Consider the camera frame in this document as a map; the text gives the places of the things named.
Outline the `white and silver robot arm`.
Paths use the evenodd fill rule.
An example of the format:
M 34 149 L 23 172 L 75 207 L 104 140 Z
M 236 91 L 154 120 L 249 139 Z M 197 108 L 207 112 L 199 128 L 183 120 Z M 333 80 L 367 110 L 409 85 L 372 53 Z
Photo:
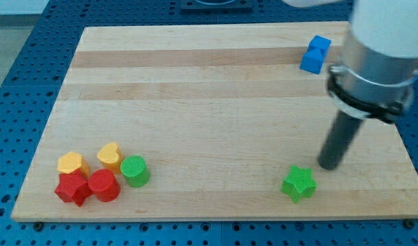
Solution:
M 339 59 L 328 71 L 336 122 L 396 121 L 413 101 L 418 0 L 356 0 Z

